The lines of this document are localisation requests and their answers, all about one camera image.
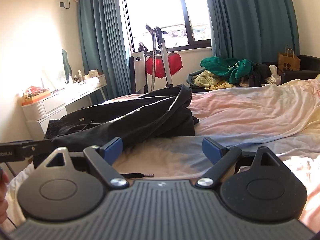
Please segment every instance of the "garment steamer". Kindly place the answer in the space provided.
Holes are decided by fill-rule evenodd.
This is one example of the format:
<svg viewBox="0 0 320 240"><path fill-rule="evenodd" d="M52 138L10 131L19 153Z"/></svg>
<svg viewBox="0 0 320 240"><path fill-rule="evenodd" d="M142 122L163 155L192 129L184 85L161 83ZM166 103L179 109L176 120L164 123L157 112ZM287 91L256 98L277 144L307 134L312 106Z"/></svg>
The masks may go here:
<svg viewBox="0 0 320 240"><path fill-rule="evenodd" d="M151 92L155 87L155 79L156 79L156 42L158 42L158 47L160 49L160 54L162 58L162 62L164 65L165 78L167 80L166 87L172 87L172 78L170 73L167 49L165 47L164 38L162 34L168 34L166 31L162 31L159 27L155 27L151 29L148 24L146 24L146 29L151 33L152 36L152 82L151 82Z"/></svg>

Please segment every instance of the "black sofa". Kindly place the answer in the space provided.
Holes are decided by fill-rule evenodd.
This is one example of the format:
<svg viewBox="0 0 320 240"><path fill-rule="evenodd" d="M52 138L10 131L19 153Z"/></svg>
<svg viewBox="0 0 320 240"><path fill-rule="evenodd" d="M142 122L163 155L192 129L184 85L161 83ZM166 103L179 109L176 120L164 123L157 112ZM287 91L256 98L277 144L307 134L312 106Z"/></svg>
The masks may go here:
<svg viewBox="0 0 320 240"><path fill-rule="evenodd" d="M320 58L300 55L300 70L287 71L281 74L281 84L294 79L307 80L316 78L320 74Z"/></svg>

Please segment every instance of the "white desk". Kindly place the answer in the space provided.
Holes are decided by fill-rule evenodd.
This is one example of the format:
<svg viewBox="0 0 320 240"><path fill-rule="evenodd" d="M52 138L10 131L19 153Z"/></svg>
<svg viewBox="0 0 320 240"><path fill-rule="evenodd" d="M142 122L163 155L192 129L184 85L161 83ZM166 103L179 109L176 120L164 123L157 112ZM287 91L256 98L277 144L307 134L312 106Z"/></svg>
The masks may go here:
<svg viewBox="0 0 320 240"><path fill-rule="evenodd" d="M73 103L77 100L88 96L90 104L92 105L90 98L92 92L100 90L103 99L106 101L107 99L102 90L106 85L105 75L100 75L80 83L67 85L64 90L44 98L41 101L22 106L32 139L42 140L44 138L50 120L58 120L66 114L81 109L82 107L87 107L87 105L81 104L73 106Z"/></svg>

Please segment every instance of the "human hand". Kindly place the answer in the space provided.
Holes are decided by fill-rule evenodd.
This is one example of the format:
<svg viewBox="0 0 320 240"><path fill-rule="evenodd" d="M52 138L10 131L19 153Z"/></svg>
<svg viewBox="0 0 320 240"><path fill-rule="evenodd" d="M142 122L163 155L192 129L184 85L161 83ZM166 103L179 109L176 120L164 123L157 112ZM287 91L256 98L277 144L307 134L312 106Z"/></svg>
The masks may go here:
<svg viewBox="0 0 320 240"><path fill-rule="evenodd" d="M7 193L6 183L9 183L9 176L5 171L2 171L0 179L0 224L2 224L8 217L6 212L8 209L8 202L5 199L5 195Z"/></svg>

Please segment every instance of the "green jacket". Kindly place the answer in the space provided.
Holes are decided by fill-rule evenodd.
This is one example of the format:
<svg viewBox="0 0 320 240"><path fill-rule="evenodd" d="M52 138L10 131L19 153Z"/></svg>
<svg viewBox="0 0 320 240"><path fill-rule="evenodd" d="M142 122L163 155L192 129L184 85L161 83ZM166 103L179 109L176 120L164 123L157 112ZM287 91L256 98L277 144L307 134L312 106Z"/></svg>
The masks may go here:
<svg viewBox="0 0 320 240"><path fill-rule="evenodd" d="M254 63L250 60L237 58L208 57L201 61L200 66L211 73L226 78L230 84L239 84L241 78L252 73Z"/></svg>

